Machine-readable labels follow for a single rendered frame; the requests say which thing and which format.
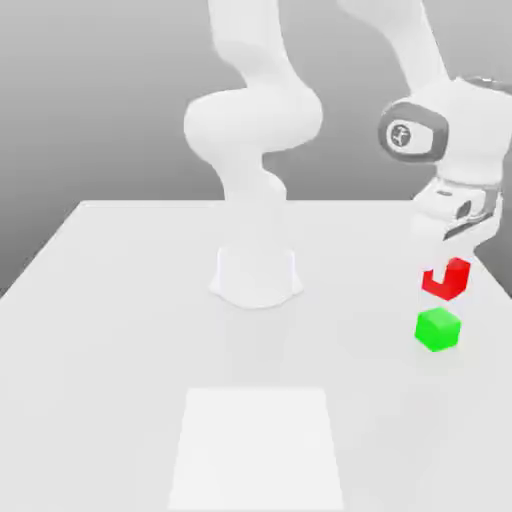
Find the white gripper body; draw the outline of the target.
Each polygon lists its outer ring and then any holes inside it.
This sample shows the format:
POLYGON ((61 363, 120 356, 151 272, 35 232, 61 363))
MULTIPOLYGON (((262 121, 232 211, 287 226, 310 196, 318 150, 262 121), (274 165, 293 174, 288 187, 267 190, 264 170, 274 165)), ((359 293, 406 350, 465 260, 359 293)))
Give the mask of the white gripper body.
POLYGON ((410 219, 412 251, 419 262, 447 262, 454 257, 471 257, 482 243, 493 238, 500 227, 503 198, 501 194, 473 215, 470 200, 457 205, 452 197, 441 203, 445 212, 420 211, 415 208, 410 219))

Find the small red cube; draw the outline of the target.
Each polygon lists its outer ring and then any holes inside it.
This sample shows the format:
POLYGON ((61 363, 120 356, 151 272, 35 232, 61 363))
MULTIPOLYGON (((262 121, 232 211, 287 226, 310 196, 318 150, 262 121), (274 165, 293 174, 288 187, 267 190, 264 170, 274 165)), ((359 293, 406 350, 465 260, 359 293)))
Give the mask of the small red cube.
POLYGON ((445 266, 443 280, 438 282, 434 279, 434 271, 428 270, 423 273, 422 289, 441 298, 450 301, 466 290, 471 264, 460 258, 452 258, 445 266))

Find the small green cube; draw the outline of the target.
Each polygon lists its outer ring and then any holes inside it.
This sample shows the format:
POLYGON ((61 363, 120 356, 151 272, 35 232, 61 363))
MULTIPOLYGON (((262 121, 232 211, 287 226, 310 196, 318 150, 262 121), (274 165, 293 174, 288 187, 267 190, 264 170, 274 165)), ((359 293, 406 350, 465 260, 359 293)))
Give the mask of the small green cube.
POLYGON ((454 347, 459 340, 461 320, 443 307, 418 314, 415 338, 432 352, 454 347))

